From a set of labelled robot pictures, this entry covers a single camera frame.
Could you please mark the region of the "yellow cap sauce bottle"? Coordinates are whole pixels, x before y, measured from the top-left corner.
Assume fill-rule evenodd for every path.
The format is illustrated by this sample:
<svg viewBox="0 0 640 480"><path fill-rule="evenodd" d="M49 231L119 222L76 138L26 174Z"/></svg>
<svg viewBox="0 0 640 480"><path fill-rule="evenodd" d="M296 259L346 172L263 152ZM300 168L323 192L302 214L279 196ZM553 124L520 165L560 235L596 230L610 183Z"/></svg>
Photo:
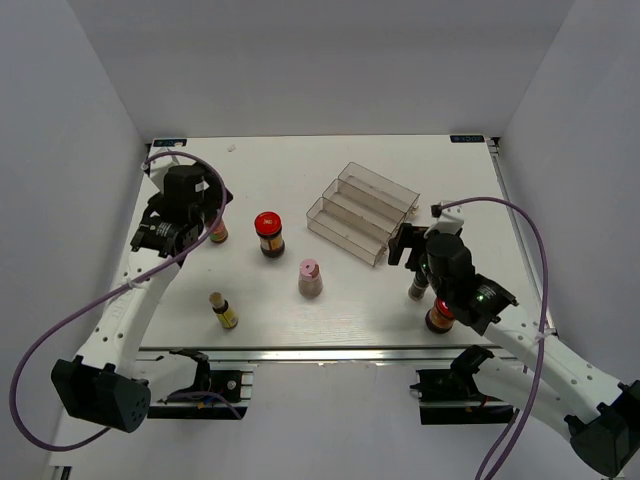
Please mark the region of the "yellow cap sauce bottle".
<svg viewBox="0 0 640 480"><path fill-rule="evenodd" d="M220 216L220 211L217 211L211 219L206 222L205 226L209 232L209 240L212 243L221 244L228 239L229 233L224 220Z"/></svg>

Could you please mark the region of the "red lid dark sauce jar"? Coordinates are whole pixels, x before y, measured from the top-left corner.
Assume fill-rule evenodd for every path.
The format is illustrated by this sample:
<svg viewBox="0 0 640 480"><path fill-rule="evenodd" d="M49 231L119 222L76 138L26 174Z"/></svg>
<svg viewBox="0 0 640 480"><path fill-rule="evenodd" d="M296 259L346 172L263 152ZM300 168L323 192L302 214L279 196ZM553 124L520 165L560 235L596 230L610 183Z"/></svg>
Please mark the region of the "red lid dark sauce jar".
<svg viewBox="0 0 640 480"><path fill-rule="evenodd" d="M260 250L268 258L278 258L285 251L281 217L273 211L258 214L254 228L260 239Z"/></svg>

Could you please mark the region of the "small yellow label bottle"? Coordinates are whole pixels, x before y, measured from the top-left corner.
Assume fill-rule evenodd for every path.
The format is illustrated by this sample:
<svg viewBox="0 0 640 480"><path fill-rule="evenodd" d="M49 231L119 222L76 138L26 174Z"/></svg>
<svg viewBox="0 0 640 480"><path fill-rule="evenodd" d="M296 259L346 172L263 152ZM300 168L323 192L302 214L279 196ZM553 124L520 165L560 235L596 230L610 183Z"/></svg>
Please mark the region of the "small yellow label bottle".
<svg viewBox="0 0 640 480"><path fill-rule="evenodd" d="M238 316L220 292L213 292L209 302L222 328L233 329L237 326Z"/></svg>

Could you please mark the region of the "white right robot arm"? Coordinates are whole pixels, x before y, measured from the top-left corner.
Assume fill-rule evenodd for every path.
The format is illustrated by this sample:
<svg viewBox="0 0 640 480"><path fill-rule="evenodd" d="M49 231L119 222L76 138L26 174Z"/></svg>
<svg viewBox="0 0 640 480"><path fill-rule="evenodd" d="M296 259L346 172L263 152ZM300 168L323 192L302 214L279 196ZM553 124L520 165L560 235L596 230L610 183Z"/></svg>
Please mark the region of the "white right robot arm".
<svg viewBox="0 0 640 480"><path fill-rule="evenodd" d="M482 395L512 405L521 413L515 436L534 417L567 440L592 470L617 477L639 450L639 384L624 384L580 357L544 317L526 319L512 293L476 271L461 238L463 204L433 205L433 225L402 223L388 242L389 264L409 255L410 297L418 300L427 289L435 294L425 316L430 331L445 334L464 325L526 368L512 368L473 345L451 364L453 390L466 399Z"/></svg>

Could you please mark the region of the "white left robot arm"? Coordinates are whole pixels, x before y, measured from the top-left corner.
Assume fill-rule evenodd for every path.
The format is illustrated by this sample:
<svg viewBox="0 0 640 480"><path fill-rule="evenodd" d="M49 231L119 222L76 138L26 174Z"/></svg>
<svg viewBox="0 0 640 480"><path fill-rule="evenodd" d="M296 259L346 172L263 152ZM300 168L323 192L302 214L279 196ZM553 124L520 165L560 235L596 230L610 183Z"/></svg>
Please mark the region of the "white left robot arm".
<svg viewBox="0 0 640 480"><path fill-rule="evenodd" d="M210 390L208 358L197 350L171 350L152 361L137 358L187 253L233 198L210 168L192 155L186 158L181 165L174 154L159 153L145 165L159 191L148 200L130 242L124 290L107 301L75 357L52 369L52 383L71 417L130 433L153 403L175 393L199 399Z"/></svg>

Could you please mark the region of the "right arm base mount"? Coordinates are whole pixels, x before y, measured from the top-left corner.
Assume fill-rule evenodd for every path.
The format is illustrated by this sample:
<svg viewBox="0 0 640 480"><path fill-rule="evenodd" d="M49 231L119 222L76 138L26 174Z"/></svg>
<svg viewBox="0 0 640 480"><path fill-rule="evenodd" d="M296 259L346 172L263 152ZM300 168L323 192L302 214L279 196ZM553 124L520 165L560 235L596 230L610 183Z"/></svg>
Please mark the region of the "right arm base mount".
<svg viewBox="0 0 640 480"><path fill-rule="evenodd" d="M489 349L473 345L448 368L417 370L417 381L409 389L419 402L420 423L423 426L508 423L514 408L482 393L474 381L481 363L494 357Z"/></svg>

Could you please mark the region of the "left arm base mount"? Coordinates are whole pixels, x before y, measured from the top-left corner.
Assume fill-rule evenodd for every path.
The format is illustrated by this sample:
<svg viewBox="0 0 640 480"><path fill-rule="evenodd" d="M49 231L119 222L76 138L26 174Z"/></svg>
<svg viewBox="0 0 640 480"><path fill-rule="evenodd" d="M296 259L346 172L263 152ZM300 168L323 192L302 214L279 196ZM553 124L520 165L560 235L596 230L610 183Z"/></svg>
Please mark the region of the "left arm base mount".
<svg viewBox="0 0 640 480"><path fill-rule="evenodd" d="M149 419L241 420L252 397L254 367L211 359L191 349L136 361L152 403Z"/></svg>

